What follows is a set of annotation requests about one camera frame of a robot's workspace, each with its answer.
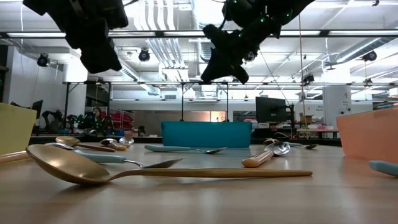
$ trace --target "desk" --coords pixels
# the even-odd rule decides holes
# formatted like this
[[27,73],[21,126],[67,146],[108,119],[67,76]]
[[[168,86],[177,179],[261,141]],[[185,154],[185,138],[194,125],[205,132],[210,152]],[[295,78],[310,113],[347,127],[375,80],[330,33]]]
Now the desk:
[[[155,163],[185,157],[175,167],[241,167],[263,150],[223,154],[149,152],[141,144],[120,152]],[[119,172],[132,164],[106,165]],[[374,172],[367,162],[343,158],[340,147],[294,149],[265,169],[309,169],[313,177],[193,179],[125,177],[96,188],[58,180],[31,160],[0,165],[0,223],[31,224],[395,224],[398,179]]]

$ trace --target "computer monitor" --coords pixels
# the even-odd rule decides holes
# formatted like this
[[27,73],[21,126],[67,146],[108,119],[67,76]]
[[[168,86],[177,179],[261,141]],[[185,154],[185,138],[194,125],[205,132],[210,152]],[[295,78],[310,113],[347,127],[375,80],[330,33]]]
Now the computer monitor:
[[34,102],[34,103],[32,104],[32,108],[31,108],[31,109],[37,111],[37,113],[36,113],[36,119],[39,119],[39,118],[40,118],[40,115],[41,115],[41,113],[42,113],[42,107],[43,107],[43,101],[42,101],[42,100],[36,101],[36,102]]
[[256,117],[258,123],[287,121],[285,100],[256,97]]

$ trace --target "wooden table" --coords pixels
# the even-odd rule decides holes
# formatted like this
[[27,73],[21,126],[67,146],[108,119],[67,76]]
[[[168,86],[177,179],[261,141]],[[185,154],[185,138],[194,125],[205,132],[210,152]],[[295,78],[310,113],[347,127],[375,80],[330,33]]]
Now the wooden table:
[[[228,149],[219,155],[156,153],[135,144],[130,159],[155,163],[185,157],[175,167],[241,167],[263,150]],[[132,164],[106,165],[113,172]],[[313,177],[193,179],[126,177],[96,188],[58,180],[33,161],[0,165],[0,223],[396,224],[398,179],[367,162],[343,158],[339,147],[294,149],[262,169],[309,169]]]

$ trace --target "teal bin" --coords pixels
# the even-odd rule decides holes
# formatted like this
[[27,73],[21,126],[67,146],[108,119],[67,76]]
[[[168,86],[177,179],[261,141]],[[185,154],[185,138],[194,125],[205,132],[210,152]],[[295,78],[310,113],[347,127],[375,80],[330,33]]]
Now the teal bin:
[[164,146],[249,147],[252,124],[249,122],[162,122]]

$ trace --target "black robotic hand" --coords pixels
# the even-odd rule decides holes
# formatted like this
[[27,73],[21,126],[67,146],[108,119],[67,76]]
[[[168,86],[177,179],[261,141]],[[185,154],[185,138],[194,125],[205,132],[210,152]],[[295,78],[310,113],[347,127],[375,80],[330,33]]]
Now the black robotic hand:
[[80,60],[90,73],[122,69],[108,37],[110,29],[128,25],[121,0],[24,0],[23,4],[41,16],[51,16],[66,33],[70,47],[81,49]]
[[254,54],[259,45],[271,34],[280,37],[282,26],[298,16],[314,0],[227,0],[223,7],[224,18],[234,21],[242,30],[229,34],[210,24],[203,28],[215,48],[201,79],[234,76],[242,84],[249,75],[242,68],[243,58]]

